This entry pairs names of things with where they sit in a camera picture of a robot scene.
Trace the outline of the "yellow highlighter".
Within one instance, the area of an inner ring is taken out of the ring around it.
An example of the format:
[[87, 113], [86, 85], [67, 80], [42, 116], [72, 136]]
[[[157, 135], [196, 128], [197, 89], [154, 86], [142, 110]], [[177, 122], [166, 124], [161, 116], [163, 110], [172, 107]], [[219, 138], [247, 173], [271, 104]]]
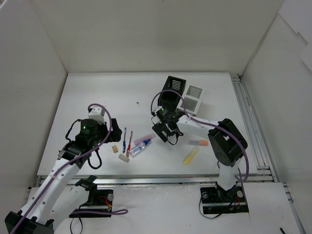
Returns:
[[186, 158], [183, 160], [183, 164], [188, 165], [190, 161], [193, 159], [193, 157], [198, 153], [198, 151], [199, 151], [198, 146], [195, 146], [194, 148], [192, 148], [192, 150], [188, 153]]

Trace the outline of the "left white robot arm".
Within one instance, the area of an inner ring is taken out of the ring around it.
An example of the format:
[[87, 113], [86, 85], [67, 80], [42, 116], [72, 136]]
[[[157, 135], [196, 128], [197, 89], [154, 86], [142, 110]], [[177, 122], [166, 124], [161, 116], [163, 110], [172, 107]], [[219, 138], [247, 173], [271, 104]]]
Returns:
[[80, 120], [80, 133], [59, 152], [49, 176], [35, 195], [17, 212], [10, 212], [5, 225], [10, 234], [53, 234], [83, 204], [98, 197], [96, 176], [80, 179], [70, 191], [68, 182], [104, 143], [119, 142], [122, 130], [115, 118], [109, 123], [93, 118]]

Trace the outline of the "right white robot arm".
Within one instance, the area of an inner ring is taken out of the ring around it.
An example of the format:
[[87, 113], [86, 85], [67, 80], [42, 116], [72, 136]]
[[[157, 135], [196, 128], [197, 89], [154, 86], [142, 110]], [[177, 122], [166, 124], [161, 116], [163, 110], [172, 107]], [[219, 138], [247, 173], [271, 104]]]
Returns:
[[233, 196], [233, 188], [238, 179], [238, 164], [246, 157], [248, 144], [234, 123], [225, 118], [222, 121], [198, 119], [182, 112], [170, 112], [162, 106], [152, 111], [152, 116], [158, 118], [153, 125], [153, 131], [163, 142], [169, 137], [176, 139], [184, 134], [191, 134], [208, 139], [213, 153], [220, 164], [219, 176], [216, 182], [216, 196], [222, 201]]

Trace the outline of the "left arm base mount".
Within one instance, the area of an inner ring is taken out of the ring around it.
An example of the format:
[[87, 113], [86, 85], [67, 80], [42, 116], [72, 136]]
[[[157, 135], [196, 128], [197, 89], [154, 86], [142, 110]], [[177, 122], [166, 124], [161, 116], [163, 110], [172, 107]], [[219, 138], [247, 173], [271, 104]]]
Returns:
[[89, 192], [88, 200], [79, 205], [70, 215], [70, 218], [104, 218], [112, 216], [112, 199], [113, 189], [101, 189], [95, 183], [97, 177], [90, 175], [88, 178], [82, 178], [75, 183]]

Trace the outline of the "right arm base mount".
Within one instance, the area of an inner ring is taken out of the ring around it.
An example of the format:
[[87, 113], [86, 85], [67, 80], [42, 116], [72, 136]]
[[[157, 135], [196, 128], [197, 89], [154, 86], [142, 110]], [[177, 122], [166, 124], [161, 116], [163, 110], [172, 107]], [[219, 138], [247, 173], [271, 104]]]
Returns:
[[201, 187], [199, 212], [203, 217], [216, 219], [221, 215], [248, 213], [249, 207], [242, 186], [234, 186], [228, 191]]

